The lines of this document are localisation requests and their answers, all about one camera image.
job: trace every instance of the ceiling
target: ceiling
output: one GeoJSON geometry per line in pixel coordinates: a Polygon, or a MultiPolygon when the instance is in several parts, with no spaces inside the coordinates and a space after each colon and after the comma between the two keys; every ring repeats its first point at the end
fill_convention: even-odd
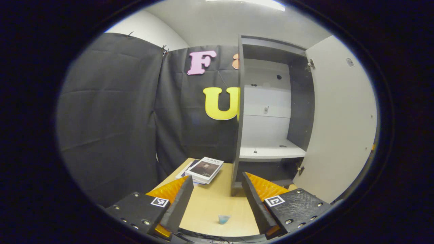
{"type": "Polygon", "coordinates": [[[165,0],[146,11],[164,21],[189,46],[238,45],[238,34],[268,37],[309,48],[331,36],[326,29],[286,7],[236,1],[165,0]]]}

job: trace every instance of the yellow letter u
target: yellow letter u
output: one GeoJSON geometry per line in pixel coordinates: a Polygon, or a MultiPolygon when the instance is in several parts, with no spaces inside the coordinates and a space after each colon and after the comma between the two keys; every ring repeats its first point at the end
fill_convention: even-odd
{"type": "Polygon", "coordinates": [[[230,95],[230,105],[227,111],[221,111],[218,108],[218,96],[221,93],[221,88],[208,87],[204,89],[205,93],[205,112],[213,119],[228,120],[238,114],[238,99],[240,88],[229,87],[226,92],[230,95]]]}

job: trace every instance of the white shelf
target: white shelf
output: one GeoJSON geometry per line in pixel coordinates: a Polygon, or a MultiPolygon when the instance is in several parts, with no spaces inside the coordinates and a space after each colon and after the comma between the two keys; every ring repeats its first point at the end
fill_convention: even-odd
{"type": "Polygon", "coordinates": [[[305,155],[303,149],[286,139],[241,142],[240,160],[300,158],[305,155]]]}

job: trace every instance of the door hinge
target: door hinge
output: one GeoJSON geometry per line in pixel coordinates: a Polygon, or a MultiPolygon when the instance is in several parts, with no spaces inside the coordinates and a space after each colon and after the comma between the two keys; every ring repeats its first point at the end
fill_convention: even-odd
{"type": "Polygon", "coordinates": [[[304,171],[304,166],[298,167],[297,171],[299,172],[299,176],[300,176],[304,171]]]}
{"type": "Polygon", "coordinates": [[[297,163],[297,171],[298,171],[298,173],[299,173],[299,176],[303,173],[303,171],[304,171],[304,166],[301,166],[301,163],[302,162],[298,162],[297,163]]]}
{"type": "Polygon", "coordinates": [[[313,60],[312,59],[309,60],[309,63],[307,63],[307,65],[309,67],[312,67],[313,69],[315,69],[315,64],[313,64],[313,60]]]}

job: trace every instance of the pink letter f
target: pink letter f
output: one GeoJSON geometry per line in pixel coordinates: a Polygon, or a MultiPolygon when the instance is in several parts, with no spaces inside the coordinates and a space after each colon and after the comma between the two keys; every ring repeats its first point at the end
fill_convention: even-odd
{"type": "Polygon", "coordinates": [[[190,70],[187,71],[188,75],[200,75],[205,73],[205,70],[202,68],[202,64],[205,67],[208,67],[211,63],[211,57],[217,56],[216,51],[205,51],[205,52],[195,52],[190,53],[191,56],[191,66],[190,70]]]}

